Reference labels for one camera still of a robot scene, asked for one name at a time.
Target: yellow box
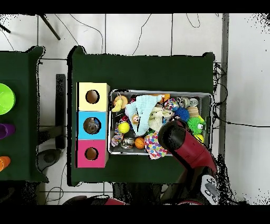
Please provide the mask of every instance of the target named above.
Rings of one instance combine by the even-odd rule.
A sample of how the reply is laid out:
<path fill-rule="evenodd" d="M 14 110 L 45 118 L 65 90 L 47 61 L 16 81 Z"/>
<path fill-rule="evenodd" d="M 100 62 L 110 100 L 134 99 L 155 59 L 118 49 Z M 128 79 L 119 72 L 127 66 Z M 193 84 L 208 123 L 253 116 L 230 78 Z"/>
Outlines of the yellow box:
<path fill-rule="evenodd" d="M 80 111 L 108 111 L 108 95 L 110 86 L 107 83 L 79 82 L 79 110 Z M 96 95 L 97 102 L 89 103 L 91 97 Z"/>

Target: orange cup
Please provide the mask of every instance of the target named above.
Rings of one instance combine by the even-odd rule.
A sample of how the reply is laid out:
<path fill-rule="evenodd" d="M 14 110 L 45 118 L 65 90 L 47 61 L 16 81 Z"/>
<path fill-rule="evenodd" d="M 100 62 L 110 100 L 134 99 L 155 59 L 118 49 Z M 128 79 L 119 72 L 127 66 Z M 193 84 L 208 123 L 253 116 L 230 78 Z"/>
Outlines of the orange cup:
<path fill-rule="evenodd" d="M 11 163 L 8 156 L 0 156 L 0 172 Z"/>

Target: green table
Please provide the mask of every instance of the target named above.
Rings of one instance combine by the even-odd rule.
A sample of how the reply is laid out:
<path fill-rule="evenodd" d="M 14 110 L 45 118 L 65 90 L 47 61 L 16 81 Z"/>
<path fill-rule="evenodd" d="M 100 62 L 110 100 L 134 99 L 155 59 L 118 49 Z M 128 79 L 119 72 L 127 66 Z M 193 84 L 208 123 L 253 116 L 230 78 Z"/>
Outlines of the green table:
<path fill-rule="evenodd" d="M 0 156 L 9 156 L 10 165 L 0 172 L 0 180 L 47 182 L 36 168 L 37 153 L 37 62 L 44 48 L 35 46 L 26 52 L 0 52 L 0 82 L 15 93 L 16 104 L 0 115 L 0 123 L 16 126 L 15 134 L 0 140 Z"/>
<path fill-rule="evenodd" d="M 104 169 L 75 168 L 76 83 L 106 82 L 111 89 L 207 92 L 213 94 L 212 53 L 202 57 L 175 55 L 145 57 L 85 54 L 75 46 L 68 56 L 68 183 L 137 182 L 175 183 L 184 168 L 173 157 L 109 155 Z"/>

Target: orange ball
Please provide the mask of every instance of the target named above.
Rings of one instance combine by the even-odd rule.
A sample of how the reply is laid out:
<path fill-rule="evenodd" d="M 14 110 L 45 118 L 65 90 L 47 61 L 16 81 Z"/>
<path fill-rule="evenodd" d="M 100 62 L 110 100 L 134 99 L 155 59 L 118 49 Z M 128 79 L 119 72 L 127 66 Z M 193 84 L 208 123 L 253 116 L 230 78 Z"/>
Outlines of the orange ball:
<path fill-rule="evenodd" d="M 139 149 L 143 149 L 144 148 L 144 138 L 142 137 L 138 137 L 135 140 L 135 146 Z"/>

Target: yellow ball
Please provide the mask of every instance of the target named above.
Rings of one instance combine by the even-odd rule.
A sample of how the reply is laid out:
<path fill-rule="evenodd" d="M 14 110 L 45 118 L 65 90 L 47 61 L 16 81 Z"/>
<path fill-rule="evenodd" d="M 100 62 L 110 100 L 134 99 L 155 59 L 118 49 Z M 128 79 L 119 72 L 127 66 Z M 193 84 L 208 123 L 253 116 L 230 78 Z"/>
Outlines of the yellow ball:
<path fill-rule="evenodd" d="M 204 137 L 203 137 L 202 135 L 194 135 L 194 137 L 195 137 L 196 139 L 198 139 L 199 142 L 202 142 L 202 143 L 205 142 L 205 139 L 204 139 Z"/>
<path fill-rule="evenodd" d="M 129 123 L 127 122 L 120 123 L 118 125 L 118 130 L 123 134 L 127 133 L 129 131 Z"/>

